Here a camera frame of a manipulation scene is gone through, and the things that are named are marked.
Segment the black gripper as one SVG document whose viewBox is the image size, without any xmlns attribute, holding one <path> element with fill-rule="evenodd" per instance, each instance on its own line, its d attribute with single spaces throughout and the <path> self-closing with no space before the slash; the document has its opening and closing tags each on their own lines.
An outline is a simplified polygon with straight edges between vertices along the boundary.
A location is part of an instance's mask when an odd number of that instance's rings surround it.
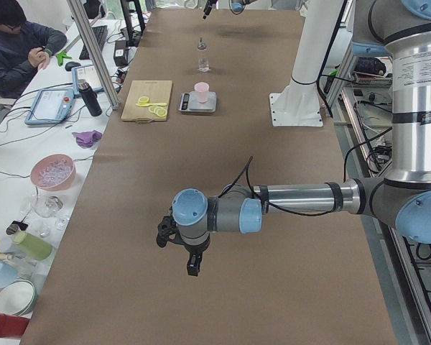
<svg viewBox="0 0 431 345">
<path fill-rule="evenodd" d="M 187 261 L 187 273 L 189 276 L 198 276 L 200 273 L 200 265 L 203 260 L 203 252 L 210 246 L 210 239 L 206 239 L 200 244 L 183 244 L 184 248 L 189 253 L 189 259 Z"/>
</svg>

